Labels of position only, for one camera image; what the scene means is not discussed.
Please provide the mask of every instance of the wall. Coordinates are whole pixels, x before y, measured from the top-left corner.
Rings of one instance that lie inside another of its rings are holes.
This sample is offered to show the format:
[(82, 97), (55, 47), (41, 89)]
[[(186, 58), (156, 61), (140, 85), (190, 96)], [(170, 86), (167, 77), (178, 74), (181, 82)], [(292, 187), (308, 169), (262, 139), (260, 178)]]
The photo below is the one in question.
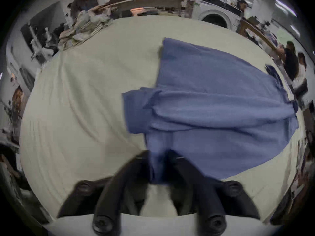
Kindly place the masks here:
[(308, 53), (302, 47), (302, 45), (290, 34), (286, 29), (278, 25), (276, 22), (271, 24), (270, 30), (273, 34), (278, 37), (278, 41), (280, 41), (284, 46), (286, 46), (287, 41), (292, 41), (294, 43), (296, 53), (302, 52), (305, 55), (305, 60), (307, 64), (306, 68), (306, 80), (308, 92), (303, 96), (303, 101), (307, 104), (310, 101), (315, 102), (315, 65), (313, 60), (310, 58)]
[[(28, 69), (35, 77), (36, 68), (40, 67), (40, 64), (36, 61), (36, 59), (31, 61), (32, 52), (24, 40), (21, 27), (40, 11), (56, 2), (60, 2), (62, 10), (64, 14), (66, 14), (66, 7), (72, 1), (73, 0), (35, 0), (26, 11), (20, 12), (16, 18), (14, 25), (12, 25), (12, 28), (10, 29), (10, 34), (6, 37), (6, 40), (0, 49), (0, 71), (3, 72), (3, 76), (0, 81), (0, 99), (2, 99), (6, 104), (9, 100), (12, 100), (15, 90), (15, 88), (12, 87), (10, 82), (11, 77), (6, 69), (6, 43), (13, 46), (13, 54), (19, 65)], [(4, 112), (3, 107), (0, 106), (0, 127), (7, 124), (7, 115)]]
[(40, 67), (40, 64), (36, 61), (36, 59), (33, 59), (33, 61), (31, 60), (32, 51), (27, 46), (20, 29), (40, 11), (56, 2), (60, 2), (62, 10), (64, 14), (66, 14), (67, 5), (72, 1), (73, 0), (35, 0), (26, 12), (21, 12), (18, 15), (8, 43), (13, 46), (13, 53), (20, 65), (23, 65), (26, 69), (28, 69), (34, 77), (36, 74), (36, 68)]

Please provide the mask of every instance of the man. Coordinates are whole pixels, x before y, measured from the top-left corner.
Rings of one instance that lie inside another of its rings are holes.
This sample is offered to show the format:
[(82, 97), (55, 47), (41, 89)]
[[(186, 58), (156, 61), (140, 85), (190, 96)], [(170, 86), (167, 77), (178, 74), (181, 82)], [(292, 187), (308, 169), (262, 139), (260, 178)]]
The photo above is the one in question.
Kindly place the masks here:
[(97, 5), (99, 5), (97, 0), (74, 0), (71, 4), (72, 19), (75, 20), (82, 10), (88, 11)]
[(237, 8), (238, 8), (239, 10), (241, 10), (242, 12), (244, 12), (247, 7), (248, 7), (248, 4), (247, 4), (247, 2), (245, 2), (245, 0), (238, 1), (238, 3), (237, 3)]

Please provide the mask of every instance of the clothes pile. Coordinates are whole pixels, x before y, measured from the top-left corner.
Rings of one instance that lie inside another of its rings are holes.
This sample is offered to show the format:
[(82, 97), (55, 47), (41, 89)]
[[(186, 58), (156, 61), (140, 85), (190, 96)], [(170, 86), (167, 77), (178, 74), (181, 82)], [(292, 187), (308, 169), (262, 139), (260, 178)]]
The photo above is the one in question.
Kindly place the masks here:
[(277, 156), (298, 128), (276, 70), (165, 38), (155, 88), (123, 94), (130, 133), (145, 134), (151, 180), (163, 182), (174, 150), (205, 176), (226, 179)]
[(112, 19), (105, 14), (95, 15), (93, 12), (81, 11), (73, 28), (63, 31), (59, 38), (59, 50), (66, 50), (80, 45), (101, 29), (107, 27)]

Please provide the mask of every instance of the fluorescent light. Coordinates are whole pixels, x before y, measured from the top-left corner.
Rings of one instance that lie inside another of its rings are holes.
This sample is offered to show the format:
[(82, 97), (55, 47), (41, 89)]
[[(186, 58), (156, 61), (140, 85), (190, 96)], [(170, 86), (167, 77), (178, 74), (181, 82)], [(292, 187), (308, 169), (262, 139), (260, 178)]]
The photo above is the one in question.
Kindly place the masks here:
[(288, 14), (288, 11), (285, 9), (285, 8), (283, 8), (282, 6), (280, 6), (279, 4), (275, 4), (279, 9), (281, 9), (285, 14)]
[(297, 33), (299, 37), (301, 36), (300, 32), (293, 25), (291, 25), (291, 28)]
[(288, 7), (287, 5), (285, 5), (284, 3), (280, 2), (279, 0), (276, 0), (276, 2), (281, 5), (282, 7), (286, 8), (291, 14), (293, 14), (294, 16), (296, 16), (295, 12), (290, 8)]

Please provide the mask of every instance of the blue cloth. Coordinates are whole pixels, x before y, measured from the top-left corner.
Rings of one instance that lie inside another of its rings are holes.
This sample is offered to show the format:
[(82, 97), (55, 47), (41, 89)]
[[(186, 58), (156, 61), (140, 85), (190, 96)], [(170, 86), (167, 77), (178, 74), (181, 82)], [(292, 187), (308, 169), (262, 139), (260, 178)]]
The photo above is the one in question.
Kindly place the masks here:
[(273, 76), (231, 54), (165, 38), (156, 88), (123, 94), (128, 131), (145, 134), (152, 181), (162, 180), (170, 149), (216, 179), (278, 155), (298, 122)]

